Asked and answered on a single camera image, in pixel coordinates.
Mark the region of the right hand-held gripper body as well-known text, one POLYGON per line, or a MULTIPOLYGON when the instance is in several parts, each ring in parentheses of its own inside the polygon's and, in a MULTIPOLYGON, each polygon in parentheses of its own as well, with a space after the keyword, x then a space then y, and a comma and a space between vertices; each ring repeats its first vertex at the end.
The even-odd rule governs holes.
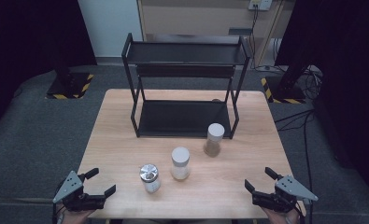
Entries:
POLYGON ((281 177, 275 184, 273 193, 251 189, 252 203, 279 213, 288 213, 298 202, 312 204, 319 197, 297 181, 293 176, 281 177))

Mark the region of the white-lid jar with brown powder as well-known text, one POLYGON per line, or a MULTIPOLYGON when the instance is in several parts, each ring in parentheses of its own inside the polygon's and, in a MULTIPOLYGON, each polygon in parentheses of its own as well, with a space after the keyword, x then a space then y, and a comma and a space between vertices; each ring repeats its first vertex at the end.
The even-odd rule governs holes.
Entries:
POLYGON ((207 129, 207 139, 204 144, 204 152, 209 157, 217 157, 220 154, 220 142, 225 134, 224 127, 219 123, 212 123, 207 129))

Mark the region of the person's right hand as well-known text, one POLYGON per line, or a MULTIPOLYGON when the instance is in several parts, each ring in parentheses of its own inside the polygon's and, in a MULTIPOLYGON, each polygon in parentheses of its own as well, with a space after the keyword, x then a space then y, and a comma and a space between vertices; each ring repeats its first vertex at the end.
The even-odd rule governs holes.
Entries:
POLYGON ((298 224, 300 215, 296 210, 290 210, 288 213, 278 213, 274 210, 262 208, 267 215, 270 224, 298 224))

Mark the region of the silver-lid glass spice jar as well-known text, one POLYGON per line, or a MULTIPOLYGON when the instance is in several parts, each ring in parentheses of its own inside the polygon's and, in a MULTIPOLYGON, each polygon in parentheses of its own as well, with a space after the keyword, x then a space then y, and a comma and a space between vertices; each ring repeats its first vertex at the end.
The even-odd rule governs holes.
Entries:
POLYGON ((139 171, 140 179, 142 180, 145 190, 148 193, 156 192, 160 186, 159 170, 154 164, 144 164, 139 171))

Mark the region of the black metal two-tier rack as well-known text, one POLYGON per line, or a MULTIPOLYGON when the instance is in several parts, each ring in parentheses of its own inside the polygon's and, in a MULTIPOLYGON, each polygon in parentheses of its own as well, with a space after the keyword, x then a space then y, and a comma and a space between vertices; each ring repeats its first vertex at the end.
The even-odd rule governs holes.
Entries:
POLYGON ((144 42, 127 35, 121 58, 133 97, 131 121, 140 136, 205 137, 212 123, 232 138, 239 122, 237 101, 250 61, 248 41, 144 42), (150 99, 143 78, 218 78, 228 81, 221 103, 212 100, 150 99))

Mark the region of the black stand with striped base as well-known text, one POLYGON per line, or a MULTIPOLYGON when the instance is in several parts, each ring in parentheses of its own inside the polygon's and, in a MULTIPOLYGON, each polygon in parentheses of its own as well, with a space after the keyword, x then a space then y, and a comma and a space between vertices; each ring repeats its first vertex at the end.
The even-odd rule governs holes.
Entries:
POLYGON ((56 78, 50 85, 46 97, 49 99, 82 98, 92 81, 93 75, 84 72, 71 72, 59 54, 50 57, 56 78))
POLYGON ((262 84, 269 103, 304 104, 305 94, 296 84, 305 65, 290 65, 281 77, 264 77, 262 84))

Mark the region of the beige wooden cabinet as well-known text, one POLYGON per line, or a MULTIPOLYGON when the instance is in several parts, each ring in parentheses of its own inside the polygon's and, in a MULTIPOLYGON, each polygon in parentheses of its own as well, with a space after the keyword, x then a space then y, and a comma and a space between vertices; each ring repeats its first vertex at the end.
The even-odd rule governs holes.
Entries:
POLYGON ((137 0, 142 33, 158 35, 219 35, 231 28, 253 30, 254 62, 264 64, 272 38, 281 38, 296 0, 267 0, 265 10, 250 10, 254 0, 137 0))

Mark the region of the person's left hand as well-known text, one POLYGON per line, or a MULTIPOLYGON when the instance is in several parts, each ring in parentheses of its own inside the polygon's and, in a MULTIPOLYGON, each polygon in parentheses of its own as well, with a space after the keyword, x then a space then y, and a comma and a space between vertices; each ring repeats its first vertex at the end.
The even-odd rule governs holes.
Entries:
POLYGON ((93 210, 71 212, 64 209, 57 214, 57 224, 85 224, 92 213, 93 210))

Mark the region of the dark curtain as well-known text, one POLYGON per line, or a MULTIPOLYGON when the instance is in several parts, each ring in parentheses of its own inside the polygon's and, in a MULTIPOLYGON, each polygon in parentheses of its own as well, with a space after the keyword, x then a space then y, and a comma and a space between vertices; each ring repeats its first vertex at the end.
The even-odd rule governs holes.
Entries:
POLYGON ((369 0, 296 0, 276 64, 286 83, 316 66, 319 122, 345 167, 369 187, 369 0))
POLYGON ((0 118, 25 80, 95 63, 79 0, 0 0, 0 118))

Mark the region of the white-lid jar with white powder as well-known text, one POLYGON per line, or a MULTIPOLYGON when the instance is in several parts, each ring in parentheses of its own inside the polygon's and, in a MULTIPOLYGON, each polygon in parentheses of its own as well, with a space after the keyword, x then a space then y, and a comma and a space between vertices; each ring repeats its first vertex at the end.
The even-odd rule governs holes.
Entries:
POLYGON ((190 161, 190 151, 185 147, 176 147, 171 153, 172 169, 171 174, 177 180, 183 180, 190 174, 188 163, 190 161))

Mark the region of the white wall socket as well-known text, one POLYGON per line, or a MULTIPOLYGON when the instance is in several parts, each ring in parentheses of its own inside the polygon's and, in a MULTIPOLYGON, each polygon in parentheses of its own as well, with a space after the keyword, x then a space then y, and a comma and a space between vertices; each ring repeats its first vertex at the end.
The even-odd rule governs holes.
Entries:
POLYGON ((273 0, 250 0, 248 4, 249 10, 267 11, 270 9, 273 0))

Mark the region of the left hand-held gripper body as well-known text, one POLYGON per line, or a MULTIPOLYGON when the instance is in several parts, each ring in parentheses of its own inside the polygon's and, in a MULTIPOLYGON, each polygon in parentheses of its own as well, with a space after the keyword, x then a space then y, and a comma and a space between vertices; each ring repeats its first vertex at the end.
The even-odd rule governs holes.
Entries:
POLYGON ((75 171, 71 171, 61 182, 52 202, 62 203, 71 212, 103 209, 106 201, 104 194, 90 195, 84 192, 84 182, 81 182, 75 171))

